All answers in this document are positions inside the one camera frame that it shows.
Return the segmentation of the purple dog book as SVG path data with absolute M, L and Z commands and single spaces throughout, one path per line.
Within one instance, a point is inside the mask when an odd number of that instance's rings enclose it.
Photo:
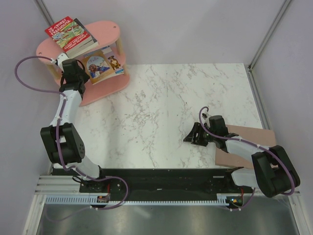
M 110 67 L 114 70 L 115 74 L 116 75 L 123 74 L 124 69 L 120 62 L 120 59 L 118 58 L 118 53 L 115 52 L 110 46 L 103 47 L 101 51 L 103 52 L 105 58 L 107 59 Z

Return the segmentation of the Othello orange book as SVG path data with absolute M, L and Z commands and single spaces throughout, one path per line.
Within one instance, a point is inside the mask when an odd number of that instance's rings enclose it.
M 91 84 L 96 84 L 114 74 L 114 69 L 101 50 L 89 53 L 82 59 Z

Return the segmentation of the Nineteen Eighty-Four blue book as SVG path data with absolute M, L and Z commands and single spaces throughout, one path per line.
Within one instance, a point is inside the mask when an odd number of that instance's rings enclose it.
M 97 46 L 98 41 L 95 38 L 92 38 L 92 40 L 89 42 L 84 43 L 81 46 L 77 46 L 74 49 L 70 49 L 68 52 L 66 52 L 66 54 L 69 58 L 74 58 Z

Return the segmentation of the red Treehouse book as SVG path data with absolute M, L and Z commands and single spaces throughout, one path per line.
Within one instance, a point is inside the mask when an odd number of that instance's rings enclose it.
M 91 39 L 90 34 L 69 16 L 56 22 L 45 32 L 64 52 L 74 50 Z

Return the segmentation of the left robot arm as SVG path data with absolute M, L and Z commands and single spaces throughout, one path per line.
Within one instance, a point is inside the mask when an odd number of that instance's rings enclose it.
M 101 167 L 86 156 L 84 142 L 73 124 L 89 75 L 76 59 L 64 60 L 62 68 L 60 103 L 52 122 L 41 129 L 40 135 L 51 163 L 59 164 L 64 171 L 76 171 L 85 181 L 90 181 L 93 190 L 103 192 L 107 180 L 102 177 Z

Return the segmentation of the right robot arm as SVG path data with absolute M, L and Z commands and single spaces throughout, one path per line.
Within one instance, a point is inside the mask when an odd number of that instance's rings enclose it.
M 258 188 L 266 197 L 272 198 L 278 194 L 291 195 L 300 185 L 299 175 L 282 146 L 258 145 L 230 133 L 220 115 L 203 117 L 205 123 L 194 123 L 184 142 L 200 146 L 212 142 L 221 151 L 240 156 L 253 164 L 253 169 L 239 167 L 230 171 L 230 177 L 224 180 L 228 192 L 234 193 L 241 186 L 247 186 Z

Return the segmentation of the brown file folder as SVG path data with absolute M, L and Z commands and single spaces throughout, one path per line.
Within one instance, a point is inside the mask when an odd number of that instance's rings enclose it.
M 275 133 L 272 130 L 258 129 L 251 127 L 227 125 L 230 133 L 238 134 L 242 139 L 259 144 L 266 147 L 273 147 L 276 145 Z M 226 153 L 221 149 L 216 149 L 215 165 L 225 166 L 229 168 L 244 167 L 253 169 L 251 155 L 257 148 L 239 141 L 232 141 L 230 143 L 230 152 Z

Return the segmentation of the pink three-tier shelf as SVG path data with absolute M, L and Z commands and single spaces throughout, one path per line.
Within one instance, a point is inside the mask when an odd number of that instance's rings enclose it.
M 87 82 L 85 84 L 86 90 L 80 106 L 89 105 L 115 92 L 121 91 L 126 88 L 130 82 L 130 75 L 126 67 L 126 55 L 122 46 L 118 24 L 112 21 L 97 21 L 85 25 L 85 28 L 96 38 L 98 46 L 83 54 L 98 50 L 105 46 L 110 46 L 116 54 L 118 61 L 121 62 L 125 72 L 124 74 L 96 83 L 95 85 L 92 85 L 91 82 Z M 37 47 L 36 55 L 56 59 L 62 52 L 62 49 L 51 38 L 47 38 Z M 46 65 L 55 82 L 60 85 L 61 70 L 47 60 L 40 60 Z

